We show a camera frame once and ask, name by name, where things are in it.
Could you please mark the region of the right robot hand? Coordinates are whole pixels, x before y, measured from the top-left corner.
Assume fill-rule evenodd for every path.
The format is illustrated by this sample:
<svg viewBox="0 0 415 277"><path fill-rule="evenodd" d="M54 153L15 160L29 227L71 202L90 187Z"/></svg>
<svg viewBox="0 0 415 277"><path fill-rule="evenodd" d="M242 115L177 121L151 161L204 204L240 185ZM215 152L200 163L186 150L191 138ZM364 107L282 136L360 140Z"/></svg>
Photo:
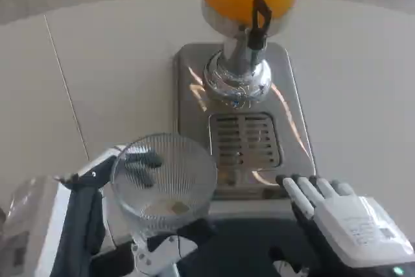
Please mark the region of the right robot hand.
<svg viewBox="0 0 415 277"><path fill-rule="evenodd" d="M269 256L280 276L413 276L414 247L372 197L347 183L300 175L276 177L318 267L291 263L281 249Z"/></svg>

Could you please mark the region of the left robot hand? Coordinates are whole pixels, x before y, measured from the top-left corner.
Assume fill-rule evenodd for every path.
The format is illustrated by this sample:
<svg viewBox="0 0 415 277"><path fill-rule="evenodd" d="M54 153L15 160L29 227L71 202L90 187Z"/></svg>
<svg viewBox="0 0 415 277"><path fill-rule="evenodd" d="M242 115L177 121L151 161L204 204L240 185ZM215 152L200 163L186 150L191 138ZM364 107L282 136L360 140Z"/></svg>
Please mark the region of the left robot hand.
<svg viewBox="0 0 415 277"><path fill-rule="evenodd" d="M196 220L143 246L113 241L103 187L123 147L106 150L68 178L28 180L1 214L2 276L178 276L177 264L215 231Z"/></svg>

